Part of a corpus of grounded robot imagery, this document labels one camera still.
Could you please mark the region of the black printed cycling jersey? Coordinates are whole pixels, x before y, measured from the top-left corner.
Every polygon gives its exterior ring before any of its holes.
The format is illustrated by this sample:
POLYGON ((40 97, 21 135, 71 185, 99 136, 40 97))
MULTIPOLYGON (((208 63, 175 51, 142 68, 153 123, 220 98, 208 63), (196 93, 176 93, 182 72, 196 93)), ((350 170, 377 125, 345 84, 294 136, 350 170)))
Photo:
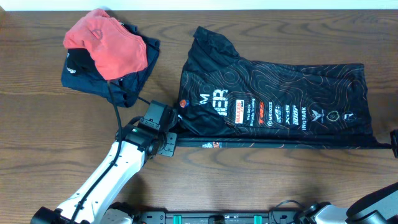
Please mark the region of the black printed cycling jersey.
POLYGON ((248 60, 197 28, 182 69, 175 131, 185 144, 382 149, 371 127, 364 65, 248 60))

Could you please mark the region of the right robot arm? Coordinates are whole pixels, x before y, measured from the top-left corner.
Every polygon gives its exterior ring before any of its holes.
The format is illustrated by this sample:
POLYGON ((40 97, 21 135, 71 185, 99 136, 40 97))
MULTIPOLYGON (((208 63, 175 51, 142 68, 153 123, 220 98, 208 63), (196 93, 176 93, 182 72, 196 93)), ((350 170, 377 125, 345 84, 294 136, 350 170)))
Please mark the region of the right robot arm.
MULTIPOLYGON (((309 146, 331 148, 390 148, 397 157, 397 130, 390 132, 391 143, 380 144, 368 136, 316 136, 300 138, 309 146)), ((330 202, 314 203, 295 211, 294 223, 397 223, 397 183, 367 194, 349 208, 336 207, 330 202)))

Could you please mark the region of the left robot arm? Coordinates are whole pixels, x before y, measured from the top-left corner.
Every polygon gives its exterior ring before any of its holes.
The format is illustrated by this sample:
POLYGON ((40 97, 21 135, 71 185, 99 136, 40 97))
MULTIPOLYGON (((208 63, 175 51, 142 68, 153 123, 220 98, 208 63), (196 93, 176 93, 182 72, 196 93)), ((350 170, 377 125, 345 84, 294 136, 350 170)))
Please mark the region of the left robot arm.
POLYGON ((55 210, 41 207, 31 223, 102 223, 124 185, 144 164, 162 155, 172 157, 177 135, 143 117, 117 132, 111 149, 86 182, 55 210))

